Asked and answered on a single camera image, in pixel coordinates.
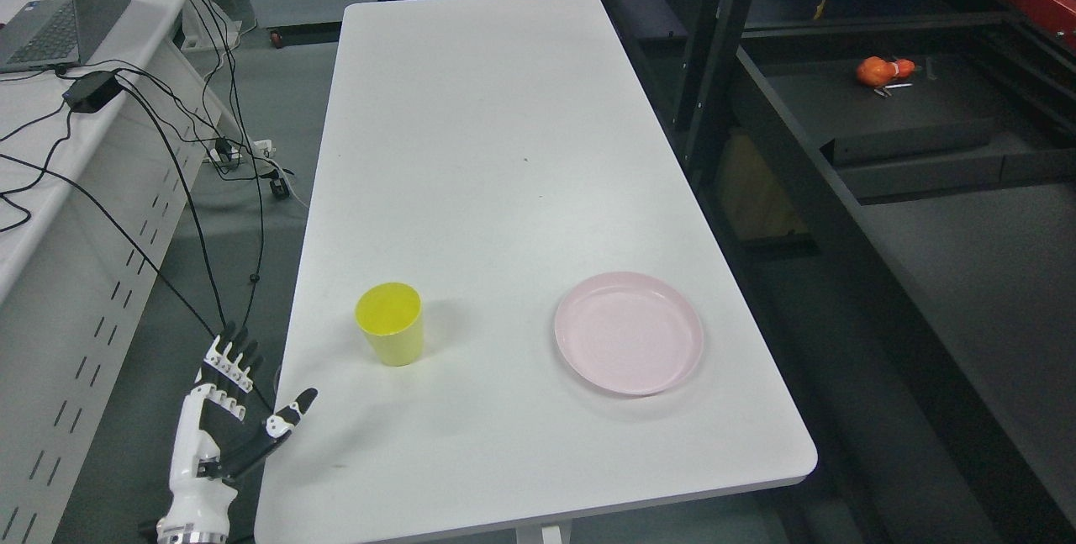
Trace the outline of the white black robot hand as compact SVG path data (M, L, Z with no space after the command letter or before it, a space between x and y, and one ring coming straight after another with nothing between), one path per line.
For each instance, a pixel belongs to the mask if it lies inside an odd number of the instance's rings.
M247 398L261 362L257 342L233 323L212 338L178 416L171 504L156 522L154 543L225 543L240 479L288 440L318 398L318 390L306 389L250 424Z

